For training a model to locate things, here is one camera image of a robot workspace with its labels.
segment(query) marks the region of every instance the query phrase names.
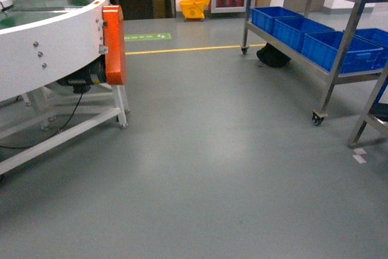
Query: blue storage bin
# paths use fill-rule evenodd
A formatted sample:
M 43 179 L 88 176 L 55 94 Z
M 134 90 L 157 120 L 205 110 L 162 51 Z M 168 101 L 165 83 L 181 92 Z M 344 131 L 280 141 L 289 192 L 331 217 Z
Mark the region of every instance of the blue storage bin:
M 327 71 L 331 71 L 343 35 L 343 32 L 307 33 L 304 37 L 302 54 Z M 382 51 L 382 47 L 354 37 L 340 73 L 373 70 Z
M 388 32 L 379 29 L 359 29 L 355 35 L 384 49 L 374 69 L 384 68 L 388 61 Z
M 334 29 L 308 18 L 279 18 L 275 21 L 273 36 L 300 52 L 306 33 L 330 31 Z
M 303 16 L 291 10 L 273 6 L 273 7 L 255 7 L 252 9 L 252 24 L 263 29 L 267 33 L 273 33 L 274 22 L 276 18 L 289 18 Z

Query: metal leg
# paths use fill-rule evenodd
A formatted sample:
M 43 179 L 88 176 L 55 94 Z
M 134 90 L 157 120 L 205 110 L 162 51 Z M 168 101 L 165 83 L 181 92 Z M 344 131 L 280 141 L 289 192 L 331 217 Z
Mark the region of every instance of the metal leg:
M 349 145 L 349 147 L 354 147 L 358 143 L 358 140 L 361 134 L 363 133 L 365 127 L 366 127 L 366 121 L 364 120 L 364 118 L 360 117 L 356 123 L 356 126 L 353 129 L 353 132 L 350 134 L 350 137 L 347 141 L 347 144 Z
M 31 102 L 30 102 L 30 100 L 28 99 L 28 96 L 27 96 L 26 93 L 25 93 L 25 94 L 22 94 L 22 98 L 23 98 L 24 103 L 25 103 L 26 106 L 31 106 Z
M 247 22 L 249 21 L 250 18 L 250 3 L 252 0 L 247 0 L 247 5 L 246 5 L 246 12 L 245 12 L 245 22 L 244 22 L 244 34 L 242 37 L 242 45 L 241 45 L 241 50 L 242 53 L 245 55 L 248 51 L 249 46 L 247 45 L 247 40 L 248 40 L 248 26 Z
M 334 86 L 337 82 L 338 75 L 340 74 L 342 64 L 346 58 L 347 51 L 349 49 L 350 43 L 352 42 L 355 30 L 357 28 L 358 22 L 360 21 L 360 17 L 363 13 L 364 7 L 365 1 L 354 3 L 352 14 L 350 15 L 344 36 L 342 38 L 341 44 L 339 45 L 338 53 L 333 64 L 333 68 L 330 72 L 329 77 L 326 79 L 326 86 L 323 90 L 319 106 L 313 111 L 313 114 L 316 114 L 320 118 L 324 118 L 327 116 L 327 114 L 325 113 L 327 104 L 329 103 L 330 97 L 332 96 Z
M 306 6 L 304 7 L 304 14 L 303 14 L 305 18 L 309 17 L 312 1 L 313 0 L 307 0 L 306 2 Z
M 43 87 L 41 87 L 27 93 L 27 97 L 36 113 L 47 112 L 51 109 L 46 101 L 43 90 Z M 48 128 L 49 120 L 45 119 L 43 122 L 41 122 L 41 129 L 47 130 Z
M 123 85 L 113 85 L 112 86 L 113 98 L 115 99 L 116 107 L 121 109 L 118 114 L 120 129 L 128 128 L 127 117 L 125 116 L 125 110 L 128 110 L 128 101 L 127 95 L 125 94 L 125 87 Z

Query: caster wheel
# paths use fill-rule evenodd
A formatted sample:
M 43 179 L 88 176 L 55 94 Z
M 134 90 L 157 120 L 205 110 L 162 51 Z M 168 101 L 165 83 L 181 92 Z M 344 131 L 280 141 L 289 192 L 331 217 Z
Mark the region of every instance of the caster wheel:
M 312 121 L 313 121 L 314 125 L 320 126 L 321 123 L 323 122 L 323 119 L 324 119 L 324 118 L 321 118 L 321 117 L 318 116 L 315 112 L 313 112 Z
M 125 129 L 127 129 L 128 128 L 128 123 L 125 123 L 125 124 L 123 124 L 123 125 L 120 125 L 120 129 L 121 130 L 125 130 Z

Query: white metal frame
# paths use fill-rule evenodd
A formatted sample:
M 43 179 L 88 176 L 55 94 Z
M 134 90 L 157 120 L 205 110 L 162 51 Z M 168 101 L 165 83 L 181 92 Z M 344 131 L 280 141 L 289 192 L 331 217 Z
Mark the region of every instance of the white metal frame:
M 42 87 L 32 92 L 28 92 L 27 96 L 31 102 L 32 107 L 34 108 L 36 116 L 24 121 L 12 121 L 3 128 L 0 128 L 0 139 L 31 127 L 35 124 L 40 124 L 43 128 L 48 127 L 50 118 L 56 115 L 71 114 L 75 108 L 75 103 L 79 99 L 79 95 L 74 95 L 62 98 L 56 96 L 50 100 L 45 96 L 44 89 Z M 112 106 L 78 106 L 75 114 L 94 114 L 95 116 L 69 128 L 68 130 L 58 133 L 57 135 L 37 144 L 36 146 L 26 149 L 21 153 L 0 162 L 0 175 L 74 138 L 75 136 L 80 135 L 92 127 L 95 127 L 104 121 L 113 118 L 114 116 L 118 116 L 121 129 L 126 129 L 128 127 L 127 117 L 125 114 L 129 112 L 129 109 L 124 86 L 112 86 L 111 93 L 94 93 L 91 96 L 92 99 L 89 98 L 88 94 L 85 94 L 84 101 L 112 100 L 115 104 Z
M 108 4 L 109 0 L 95 0 L 62 15 L 0 30 L 0 101 L 22 95 L 35 111 L 33 118 L 15 119 L 2 126 L 0 139 L 35 124 L 46 129 L 54 116 L 69 115 L 74 111 L 79 95 L 58 95 L 54 84 L 100 56 L 99 48 L 104 45 L 102 10 Z M 120 128 L 127 128 L 125 114 L 129 108 L 124 85 L 99 84 L 99 87 L 104 92 L 86 93 L 75 112 L 93 115 L 91 118 L 1 161 L 0 175 L 115 116 Z M 84 102 L 106 100 L 112 105 L 83 105 Z

